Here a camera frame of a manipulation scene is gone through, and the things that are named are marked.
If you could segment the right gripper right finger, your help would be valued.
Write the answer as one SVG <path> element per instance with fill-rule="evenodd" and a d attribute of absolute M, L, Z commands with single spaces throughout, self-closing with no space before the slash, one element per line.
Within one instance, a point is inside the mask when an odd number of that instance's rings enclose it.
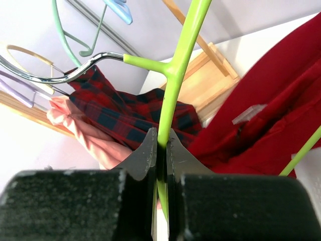
<path fill-rule="evenodd" d="M 170 240 L 320 240 L 317 215 L 299 181 L 213 173 L 174 131 L 167 186 Z"/>

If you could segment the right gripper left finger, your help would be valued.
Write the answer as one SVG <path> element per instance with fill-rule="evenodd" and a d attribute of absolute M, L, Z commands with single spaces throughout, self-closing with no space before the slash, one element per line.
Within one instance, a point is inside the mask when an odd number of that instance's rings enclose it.
<path fill-rule="evenodd" d="M 156 240 L 157 132 L 109 171 L 18 172 L 1 194 L 1 240 Z"/>

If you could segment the lime green hanger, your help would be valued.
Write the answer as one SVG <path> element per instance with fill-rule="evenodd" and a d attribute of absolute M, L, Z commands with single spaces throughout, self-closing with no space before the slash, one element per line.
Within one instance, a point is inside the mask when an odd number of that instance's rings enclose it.
<path fill-rule="evenodd" d="M 174 108 L 193 45 L 210 1 L 192 1 L 173 59 L 162 63 L 127 54 L 103 52 L 61 78 L 28 74 L 6 59 L 1 65 L 26 80 L 65 83 L 78 78 L 104 59 L 163 74 L 167 86 L 160 112 L 157 142 L 161 150 L 169 140 Z M 211 166 L 229 170 L 294 158 L 278 169 L 289 175 L 301 159 L 320 146 L 320 15 L 295 29 L 270 49 L 240 80 L 209 126 L 192 144 L 193 153 Z"/>

